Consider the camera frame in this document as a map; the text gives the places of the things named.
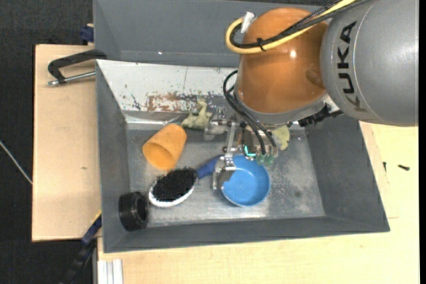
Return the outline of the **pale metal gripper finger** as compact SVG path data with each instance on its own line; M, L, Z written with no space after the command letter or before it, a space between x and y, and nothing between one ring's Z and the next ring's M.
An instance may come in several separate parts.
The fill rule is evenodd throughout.
M220 178L225 172L225 165L223 161L217 161L214 166L214 171L212 173L212 189L220 190L222 185L220 184Z
M234 164L233 157L225 157L224 166L221 169L221 188L223 188L224 184L230 180L235 171L236 166Z

